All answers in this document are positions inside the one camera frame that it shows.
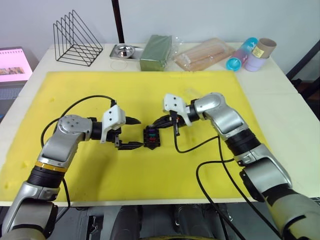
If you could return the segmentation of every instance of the black cable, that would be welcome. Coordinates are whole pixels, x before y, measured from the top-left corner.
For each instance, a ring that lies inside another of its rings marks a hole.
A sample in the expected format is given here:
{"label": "black cable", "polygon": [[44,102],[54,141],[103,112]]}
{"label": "black cable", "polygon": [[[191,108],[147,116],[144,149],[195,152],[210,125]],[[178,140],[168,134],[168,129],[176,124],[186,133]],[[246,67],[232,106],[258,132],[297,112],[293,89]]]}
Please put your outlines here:
{"label": "black cable", "polygon": [[219,215],[219,219],[220,219],[220,222],[221,222],[224,238],[225,238],[225,240],[229,240],[229,236],[228,236],[228,232],[227,232],[227,229],[226,229],[226,225],[225,225],[225,222],[222,219],[221,215]]}
{"label": "black cable", "polygon": [[220,154],[220,159],[223,165],[223,168],[226,172],[226,174],[228,175],[230,181],[232,182],[232,184],[234,185],[234,187],[238,190],[238,192],[241,194],[241,196],[244,198],[244,200],[249,204],[249,206],[252,208],[252,210],[265,222],[265,224],[268,225],[268,227],[281,239],[281,235],[280,233],[277,231],[277,229],[268,221],[268,219],[266,219],[266,217],[252,204],[252,202],[246,197],[246,195],[241,191],[241,189],[239,188],[239,186],[236,184],[235,180],[233,179],[233,177],[231,176],[227,166],[226,166],[226,161],[224,161],[224,157],[222,154],[222,149],[221,149],[221,140],[220,137],[218,137],[218,146],[219,146],[219,154]]}
{"label": "black cable", "polygon": [[192,151],[192,150],[195,150],[195,149],[201,147],[202,145],[210,142],[211,140],[214,140],[214,139],[218,138],[218,136],[211,137],[211,138],[203,141],[202,143],[198,144],[197,146],[194,146],[194,147],[192,147],[192,148],[190,148],[190,149],[181,151],[181,150],[179,149],[179,147],[178,147],[176,127],[177,127],[177,124],[174,124],[174,125],[173,125],[174,147],[175,147],[176,151],[177,151],[178,153],[180,153],[180,154],[188,153],[188,152],[190,152],[190,151]]}
{"label": "black cable", "polygon": [[71,203],[70,203],[70,196],[69,196],[69,191],[68,191],[68,186],[67,186],[67,182],[65,180],[65,178],[62,179],[62,183],[63,183],[63,187],[65,190],[65,195],[66,195],[66,201],[68,203],[68,206],[66,208],[64,208],[59,215],[56,217],[55,223],[57,223],[65,214],[66,212],[70,209],[71,207]]}
{"label": "black cable", "polygon": [[[106,96],[106,95],[91,95],[91,96],[86,96],[84,98],[81,98],[80,100],[74,102],[72,105],[70,105],[62,114],[59,118],[56,118],[54,120],[52,120],[51,122],[49,122],[49,124],[47,126],[45,126],[45,128],[43,129],[42,133],[41,133],[41,136],[40,136],[40,143],[41,143],[41,147],[43,148],[45,143],[44,143],[44,137],[45,137],[45,134],[46,134],[46,131],[48,130],[48,128],[54,124],[55,122],[57,122],[60,118],[62,118],[63,116],[66,115],[66,113],[72,109],[75,105],[83,102],[84,100],[87,100],[87,99],[91,99],[91,98],[105,98],[105,99],[109,99],[111,100],[111,105],[112,104],[116,104],[116,101],[112,98],[112,97],[109,97],[109,96]],[[66,201],[68,203],[68,206],[66,208],[64,208],[60,213],[59,215],[56,217],[56,220],[55,222],[57,223],[65,214],[66,212],[70,209],[71,207],[71,203],[70,203],[70,196],[69,196],[69,191],[68,191],[68,186],[67,186],[67,182],[65,180],[65,178],[62,179],[62,183],[63,183],[63,186],[64,186],[64,190],[65,190],[65,195],[66,195]]]}
{"label": "black cable", "polygon": [[[228,162],[232,162],[234,159],[230,159],[230,160],[225,160],[225,163]],[[224,215],[224,213],[219,209],[219,207],[214,203],[214,201],[210,198],[210,196],[208,195],[208,193],[206,192],[204,186],[202,185],[200,178],[199,178],[199,169],[201,168],[201,166],[206,165],[206,164],[216,164],[216,163],[222,163],[222,161],[205,161],[203,163],[200,163],[198,165],[198,167],[196,168],[195,171],[195,176],[196,176],[196,180],[199,184],[199,187],[201,189],[201,191],[203,192],[203,194],[205,195],[206,199],[208,199],[208,201],[211,203],[211,205],[213,206],[214,210],[216,212],[218,212],[218,214],[223,218],[223,220],[232,228],[232,230],[238,235],[238,237],[241,240],[245,240],[245,237],[241,234],[241,232],[233,225],[233,223]]]}
{"label": "black cable", "polygon": [[41,147],[43,148],[45,143],[44,143],[44,137],[45,137],[45,134],[46,134],[46,131],[48,130],[48,128],[54,124],[55,122],[57,122],[58,120],[60,119],[60,117],[56,118],[55,120],[52,120],[51,122],[48,123],[47,126],[45,126],[45,128],[43,129],[42,133],[41,133],[41,136],[40,136],[40,143],[41,143]]}
{"label": "black cable", "polygon": [[76,101],[75,103],[73,103],[72,105],[70,105],[60,116],[60,118],[62,118],[64,115],[66,115],[66,113],[72,109],[75,105],[83,102],[84,100],[87,100],[87,99],[92,99],[92,98],[104,98],[104,99],[109,99],[111,100],[111,103],[112,102],[116,102],[112,97],[109,97],[109,96],[106,96],[106,95],[91,95],[91,96],[86,96],[84,98],[81,98],[80,100]]}

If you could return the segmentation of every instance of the plastic bag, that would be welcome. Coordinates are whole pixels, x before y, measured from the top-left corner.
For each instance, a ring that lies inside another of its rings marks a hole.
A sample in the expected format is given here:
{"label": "plastic bag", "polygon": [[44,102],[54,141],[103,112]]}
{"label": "plastic bag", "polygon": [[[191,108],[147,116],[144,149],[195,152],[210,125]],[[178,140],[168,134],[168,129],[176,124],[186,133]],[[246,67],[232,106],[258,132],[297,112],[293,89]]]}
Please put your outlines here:
{"label": "plastic bag", "polygon": [[175,36],[152,35],[140,57],[141,71],[164,71],[173,60],[181,41]]}
{"label": "plastic bag", "polygon": [[186,71],[200,71],[231,56],[234,51],[224,41],[212,38],[178,54],[174,61]]}

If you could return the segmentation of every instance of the black connector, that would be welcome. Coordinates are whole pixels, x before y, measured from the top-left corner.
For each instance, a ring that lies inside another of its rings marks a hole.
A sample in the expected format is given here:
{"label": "black connector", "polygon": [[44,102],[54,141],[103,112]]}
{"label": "black connector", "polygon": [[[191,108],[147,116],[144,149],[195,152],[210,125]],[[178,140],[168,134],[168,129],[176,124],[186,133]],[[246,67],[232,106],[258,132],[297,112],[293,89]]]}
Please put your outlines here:
{"label": "black connector", "polygon": [[193,102],[191,101],[191,104],[188,105],[187,107],[189,107],[189,113],[188,113],[188,118],[190,120],[190,122],[195,122],[195,121],[198,121],[200,119],[197,111],[196,111],[196,107],[194,105],[194,101]]}
{"label": "black connector", "polygon": [[45,188],[58,188],[65,173],[53,171],[43,167],[34,166],[31,170],[27,183]]}
{"label": "black connector", "polygon": [[143,129],[143,146],[151,150],[160,147],[160,133],[157,127]]}
{"label": "black connector", "polygon": [[268,204],[272,207],[273,204],[285,196],[299,194],[294,191],[287,183],[279,184],[264,191],[262,195],[266,198]]}
{"label": "black connector", "polygon": [[229,137],[225,143],[235,156],[248,152],[261,144],[249,128]]}
{"label": "black connector", "polygon": [[110,104],[110,108],[112,108],[114,105],[117,105],[117,101],[112,99],[111,104]]}
{"label": "black connector", "polygon": [[102,122],[92,121],[92,132],[90,138],[92,140],[100,140],[102,134]]}

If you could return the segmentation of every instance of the stacked cups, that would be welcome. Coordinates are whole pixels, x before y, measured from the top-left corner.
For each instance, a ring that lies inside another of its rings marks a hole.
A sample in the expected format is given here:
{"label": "stacked cups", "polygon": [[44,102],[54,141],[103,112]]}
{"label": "stacked cups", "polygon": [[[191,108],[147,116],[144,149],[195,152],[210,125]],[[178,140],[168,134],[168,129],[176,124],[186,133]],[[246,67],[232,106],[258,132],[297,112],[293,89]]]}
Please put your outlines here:
{"label": "stacked cups", "polygon": [[260,38],[253,51],[249,54],[244,68],[250,72],[258,71],[269,58],[277,43],[269,38]]}

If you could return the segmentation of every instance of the white wall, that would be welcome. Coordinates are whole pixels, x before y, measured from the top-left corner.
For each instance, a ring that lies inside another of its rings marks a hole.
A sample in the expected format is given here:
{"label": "white wall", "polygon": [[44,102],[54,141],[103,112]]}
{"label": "white wall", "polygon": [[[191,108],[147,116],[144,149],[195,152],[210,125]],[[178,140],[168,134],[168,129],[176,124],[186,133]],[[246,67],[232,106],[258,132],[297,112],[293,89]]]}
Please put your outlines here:
{"label": "white wall", "polygon": [[[287,73],[320,38],[320,0],[119,0],[127,43],[152,34],[185,42],[267,37]],[[75,9],[97,39],[117,43],[111,0],[2,0],[0,48],[22,46],[34,68],[53,43],[54,21]]]}
{"label": "white wall", "polygon": [[2,0],[0,48],[23,47],[34,69],[54,42],[53,23],[72,9],[101,43],[118,41],[111,0]]}
{"label": "white wall", "polygon": [[287,73],[320,38],[320,0],[119,0],[125,41],[152,34],[185,42],[218,37],[277,42],[272,57]]}

